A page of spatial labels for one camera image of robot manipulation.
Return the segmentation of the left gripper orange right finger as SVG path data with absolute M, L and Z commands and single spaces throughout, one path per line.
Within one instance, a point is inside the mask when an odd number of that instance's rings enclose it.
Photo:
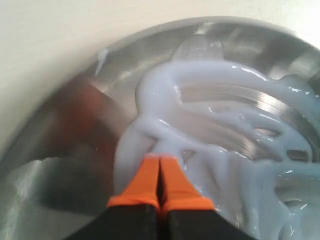
M 195 189 L 175 157 L 162 156 L 160 169 L 162 214 L 172 240 L 252 239 L 217 213 L 214 202 Z

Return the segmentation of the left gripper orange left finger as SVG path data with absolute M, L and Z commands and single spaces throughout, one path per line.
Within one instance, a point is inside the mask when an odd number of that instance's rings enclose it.
M 68 240 L 156 240 L 158 238 L 158 182 L 160 157 L 144 157 L 127 188 L 113 196 L 98 218 Z

